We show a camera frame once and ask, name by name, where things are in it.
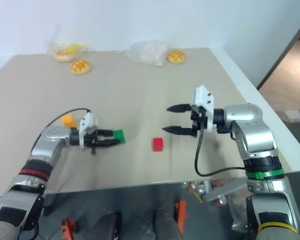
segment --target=cable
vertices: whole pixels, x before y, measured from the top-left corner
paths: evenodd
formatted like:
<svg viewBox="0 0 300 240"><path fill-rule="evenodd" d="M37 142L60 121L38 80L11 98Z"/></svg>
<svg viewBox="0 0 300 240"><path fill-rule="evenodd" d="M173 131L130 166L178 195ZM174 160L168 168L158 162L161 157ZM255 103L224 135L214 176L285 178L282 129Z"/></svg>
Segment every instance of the cable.
<svg viewBox="0 0 300 240"><path fill-rule="evenodd" d="M229 170L245 170L244 167L233 166L233 167L222 168L222 169L219 169L217 171L213 171L213 172L206 173L206 174L200 173L199 170L198 170L198 157L199 157L200 148L201 148L203 138L204 138L204 125L201 124L200 125L200 136L199 136L198 146L196 147L195 158L194 158L194 169L195 169L195 172L200 177L209 177L209 176L216 175L216 174L222 173L224 171L229 171Z"/></svg>
<svg viewBox="0 0 300 240"><path fill-rule="evenodd" d="M45 128L49 127L51 124L53 124L56 120L58 120L59 118L61 118L62 116L68 114L68 113L71 113L71 112L74 112L74 111L79 111L79 110L86 110L87 113L90 113L91 110L89 108L86 108L86 107L78 107L78 108L74 108L74 109L71 109L69 111L66 111L62 114L60 114L59 116L57 116L56 118L54 118L51 122L48 123L47 126L45 126ZM31 151L34 149L35 145L37 144L39 138L40 138L41 134L38 135L38 137L36 138L36 140L34 141L34 144L32 145L31 147Z"/></svg>
<svg viewBox="0 0 300 240"><path fill-rule="evenodd" d="M35 240L39 235L39 222L37 222L34 226L34 234L29 240Z"/></svg>

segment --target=green ring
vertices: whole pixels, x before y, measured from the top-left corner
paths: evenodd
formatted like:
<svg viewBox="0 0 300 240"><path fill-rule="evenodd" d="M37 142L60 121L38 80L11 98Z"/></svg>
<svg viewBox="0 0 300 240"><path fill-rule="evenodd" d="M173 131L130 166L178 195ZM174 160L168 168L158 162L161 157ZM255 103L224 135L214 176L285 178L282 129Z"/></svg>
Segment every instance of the green ring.
<svg viewBox="0 0 300 240"><path fill-rule="evenodd" d="M274 170L274 171L265 171L265 172L262 172L262 171L257 171L257 172L246 172L245 175L248 177L248 178L253 178L253 179L257 179L257 180L262 180L262 179L265 179L265 178L268 178L268 177L273 177L273 176L279 176L279 175L282 175L284 174L284 170L281 168L281 169L278 169L278 170Z"/></svg>

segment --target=red block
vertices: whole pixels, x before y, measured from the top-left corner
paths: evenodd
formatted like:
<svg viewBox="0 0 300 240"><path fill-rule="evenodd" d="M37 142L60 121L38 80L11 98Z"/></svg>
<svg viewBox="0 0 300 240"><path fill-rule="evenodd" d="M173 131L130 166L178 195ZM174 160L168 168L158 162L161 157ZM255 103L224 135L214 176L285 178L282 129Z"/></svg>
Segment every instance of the red block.
<svg viewBox="0 0 300 240"><path fill-rule="evenodd" d="M152 140L152 150L162 152L164 150L164 140L162 137L154 137Z"/></svg>

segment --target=green cube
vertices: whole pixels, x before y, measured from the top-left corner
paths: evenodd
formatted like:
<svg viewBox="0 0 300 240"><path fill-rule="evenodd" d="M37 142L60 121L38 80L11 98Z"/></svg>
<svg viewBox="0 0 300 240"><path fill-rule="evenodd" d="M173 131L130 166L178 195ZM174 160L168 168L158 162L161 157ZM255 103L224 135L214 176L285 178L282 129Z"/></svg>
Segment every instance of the green cube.
<svg viewBox="0 0 300 240"><path fill-rule="evenodd" d="M126 143L124 131L122 129L113 131L113 137L116 140L119 140L121 144Z"/></svg>

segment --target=clear plastic bag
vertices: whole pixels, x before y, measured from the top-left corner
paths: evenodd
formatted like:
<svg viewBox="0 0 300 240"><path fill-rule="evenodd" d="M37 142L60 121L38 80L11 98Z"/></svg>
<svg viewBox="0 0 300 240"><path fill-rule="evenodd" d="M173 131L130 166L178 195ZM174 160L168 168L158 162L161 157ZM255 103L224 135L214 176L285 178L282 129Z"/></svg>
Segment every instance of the clear plastic bag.
<svg viewBox="0 0 300 240"><path fill-rule="evenodd" d="M161 67L167 57L168 44L163 41L140 41L125 52L127 59Z"/></svg>
<svg viewBox="0 0 300 240"><path fill-rule="evenodd" d="M233 218L231 229L245 234L248 232L246 198L251 195L247 188L242 188L228 195L228 204Z"/></svg>
<svg viewBox="0 0 300 240"><path fill-rule="evenodd" d="M62 63L72 62L75 59L81 58L81 56L86 52L86 45L72 43L52 43L47 51L49 56Z"/></svg>

